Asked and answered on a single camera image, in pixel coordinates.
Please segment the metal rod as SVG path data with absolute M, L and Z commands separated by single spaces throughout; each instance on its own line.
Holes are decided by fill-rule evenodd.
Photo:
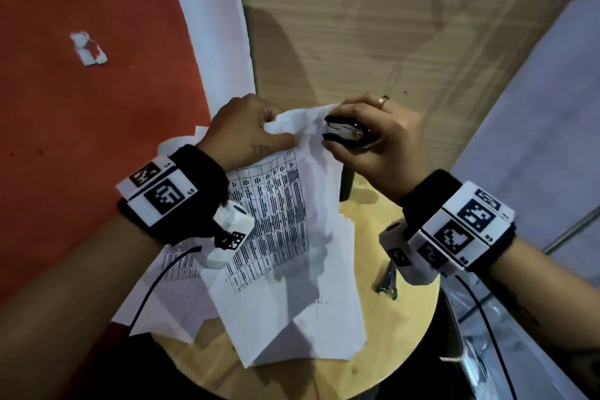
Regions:
M 554 252 L 559 250 L 563 245 L 568 243 L 575 236 L 580 234 L 582 231 L 587 229 L 593 222 L 600 218 L 600 204 L 596 206 L 593 210 L 587 213 L 581 220 L 577 221 L 569 227 L 565 232 L 563 232 L 559 237 L 553 240 L 549 245 L 545 246 L 542 249 L 542 253 L 546 255 L 552 255 Z

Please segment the black stapler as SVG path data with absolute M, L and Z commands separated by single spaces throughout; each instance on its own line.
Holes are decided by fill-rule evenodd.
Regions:
M 350 149 L 362 149 L 378 141 L 378 137 L 353 118 L 328 115 L 324 118 L 326 127 L 322 137 Z

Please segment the printed table paper sheet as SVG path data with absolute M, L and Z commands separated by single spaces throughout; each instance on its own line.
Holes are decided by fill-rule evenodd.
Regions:
M 244 368 L 297 358 L 350 360 L 366 342 L 355 226 L 340 213 L 343 165 L 322 146 L 327 105 L 265 125 L 296 147 L 230 172 L 230 198 L 255 226 L 229 265 L 202 272 Z

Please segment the person's left hand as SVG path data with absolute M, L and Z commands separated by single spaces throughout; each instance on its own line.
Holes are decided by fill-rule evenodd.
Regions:
M 281 111 L 258 95 L 235 97 L 223 106 L 196 147 L 225 172 L 252 165 L 266 157 L 251 157 L 250 141 Z

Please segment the person's right hand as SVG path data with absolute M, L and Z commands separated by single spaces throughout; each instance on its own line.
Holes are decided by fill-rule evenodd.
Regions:
M 377 136 L 378 141 L 365 148 L 372 154 L 372 167 L 351 169 L 395 204 L 434 171 L 424 141 L 422 116 L 386 95 L 347 99 L 329 115 L 353 118 Z

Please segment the black wristband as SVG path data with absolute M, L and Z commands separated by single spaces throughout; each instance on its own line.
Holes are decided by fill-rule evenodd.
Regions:
M 121 197 L 119 212 L 148 236 L 164 245 L 176 245 L 192 237 L 213 237 L 217 225 L 213 217 L 227 200 L 229 181 L 219 164 L 192 145 L 184 145 L 168 156 L 198 188 L 198 193 L 161 221 L 147 227 Z
M 461 184 L 463 183 L 449 172 L 438 169 L 401 199 L 400 204 L 407 223 L 407 229 L 404 230 L 403 235 L 407 241 L 414 235 L 418 225 L 424 223 L 428 217 L 432 216 L 436 209 L 461 187 Z M 486 268 L 489 268 L 509 247 L 501 253 L 485 257 L 483 263 L 479 267 L 476 267 L 472 273 L 481 273 Z

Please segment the person's right forearm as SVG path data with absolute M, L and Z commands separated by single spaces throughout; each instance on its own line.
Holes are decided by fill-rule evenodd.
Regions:
M 600 290 L 519 237 L 471 271 L 574 385 L 600 400 Z

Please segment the white torn paper scrap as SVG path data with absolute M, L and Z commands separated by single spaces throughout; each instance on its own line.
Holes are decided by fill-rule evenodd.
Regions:
M 108 57 L 98 43 L 86 31 L 71 32 L 70 39 L 80 61 L 86 67 L 102 65 L 108 62 Z

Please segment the white marker tracker block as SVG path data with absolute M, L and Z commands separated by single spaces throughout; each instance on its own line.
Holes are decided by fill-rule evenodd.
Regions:
M 155 157 L 115 187 L 125 205 L 147 227 L 155 225 L 198 193 L 198 188 L 174 161 L 163 155 Z
M 466 181 L 417 226 L 407 240 L 425 265 L 444 275 L 474 272 L 485 257 L 503 252 L 515 237 L 515 211 Z

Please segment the black cylindrical object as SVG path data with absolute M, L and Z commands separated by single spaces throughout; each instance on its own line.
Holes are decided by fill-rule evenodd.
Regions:
M 350 167 L 344 165 L 341 171 L 340 178 L 340 196 L 339 202 L 345 202 L 350 198 L 350 194 L 353 189 L 353 183 L 355 179 L 355 171 Z

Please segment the person's left forearm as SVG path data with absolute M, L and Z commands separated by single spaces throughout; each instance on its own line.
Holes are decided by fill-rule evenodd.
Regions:
M 0 306 L 0 400 L 60 396 L 163 247 L 118 214 Z

